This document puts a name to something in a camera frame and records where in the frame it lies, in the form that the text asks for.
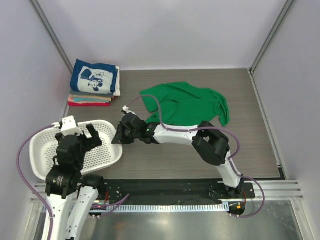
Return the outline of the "green t shirt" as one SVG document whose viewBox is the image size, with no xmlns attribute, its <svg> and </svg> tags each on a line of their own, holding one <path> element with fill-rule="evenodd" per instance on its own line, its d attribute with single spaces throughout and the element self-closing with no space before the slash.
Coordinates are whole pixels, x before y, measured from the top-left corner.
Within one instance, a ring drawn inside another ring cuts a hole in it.
<svg viewBox="0 0 320 240">
<path fill-rule="evenodd" d="M 219 117 L 225 127 L 230 122 L 227 99 L 210 88 L 199 88 L 187 82 L 156 85 L 140 91 L 146 109 L 151 113 L 147 122 L 172 126 L 194 126 Z"/>
</svg>

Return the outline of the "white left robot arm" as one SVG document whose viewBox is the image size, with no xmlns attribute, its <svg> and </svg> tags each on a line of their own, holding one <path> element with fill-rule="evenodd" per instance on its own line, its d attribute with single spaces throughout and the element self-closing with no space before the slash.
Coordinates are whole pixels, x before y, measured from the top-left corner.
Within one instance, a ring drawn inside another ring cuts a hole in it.
<svg viewBox="0 0 320 240">
<path fill-rule="evenodd" d="M 63 120 L 59 124 L 60 132 L 55 135 L 56 155 L 45 179 L 47 219 L 43 230 L 47 231 L 49 240 L 66 238 L 67 210 L 82 177 L 86 153 L 102 145 L 93 124 L 85 127 L 91 137 L 85 135 L 74 119 Z"/>
</svg>

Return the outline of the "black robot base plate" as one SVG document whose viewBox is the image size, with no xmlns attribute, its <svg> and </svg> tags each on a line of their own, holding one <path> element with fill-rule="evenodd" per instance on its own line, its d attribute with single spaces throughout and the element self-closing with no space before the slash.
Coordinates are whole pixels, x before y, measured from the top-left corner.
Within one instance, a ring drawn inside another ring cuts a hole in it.
<svg viewBox="0 0 320 240">
<path fill-rule="evenodd" d="M 228 192 L 219 178 L 213 179 L 106 179 L 97 200 L 119 202 L 126 195 L 126 205 L 197 206 L 214 205 L 223 200 L 251 200 L 256 197 L 252 183 L 244 182 L 242 191 Z"/>
</svg>

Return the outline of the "white perforated plastic basket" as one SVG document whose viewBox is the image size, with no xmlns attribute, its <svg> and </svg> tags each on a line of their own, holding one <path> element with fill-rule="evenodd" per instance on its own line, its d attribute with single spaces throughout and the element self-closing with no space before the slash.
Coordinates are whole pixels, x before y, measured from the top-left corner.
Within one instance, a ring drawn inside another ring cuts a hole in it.
<svg viewBox="0 0 320 240">
<path fill-rule="evenodd" d="M 105 120 L 91 120 L 79 122 L 78 127 L 90 136 L 86 125 L 92 124 L 98 132 L 102 145 L 86 153 L 84 166 L 81 170 L 82 175 L 91 174 L 105 168 L 108 168 L 118 162 L 123 154 L 121 144 L 112 144 L 116 135 L 116 128 Z M 58 141 L 55 135 L 60 132 L 58 123 L 55 122 L 50 128 L 47 128 L 32 137 L 29 144 L 29 158 L 32 171 L 36 177 L 45 180 L 52 169 L 53 157 L 57 155 L 56 150 Z"/>
</svg>

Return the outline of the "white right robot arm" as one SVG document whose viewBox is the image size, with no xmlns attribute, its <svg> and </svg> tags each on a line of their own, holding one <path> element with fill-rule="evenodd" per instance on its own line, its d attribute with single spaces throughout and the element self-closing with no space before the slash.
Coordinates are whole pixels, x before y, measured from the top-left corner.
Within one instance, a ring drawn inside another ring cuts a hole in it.
<svg viewBox="0 0 320 240">
<path fill-rule="evenodd" d="M 171 126 L 161 122 L 147 123 L 127 113 L 118 123 L 113 145 L 130 145 L 136 139 L 145 144 L 180 144 L 192 146 L 201 159 L 215 166 L 222 177 L 226 194 L 237 198 L 244 191 L 244 180 L 232 160 L 229 139 L 224 130 L 202 121 L 194 126 Z"/>
</svg>

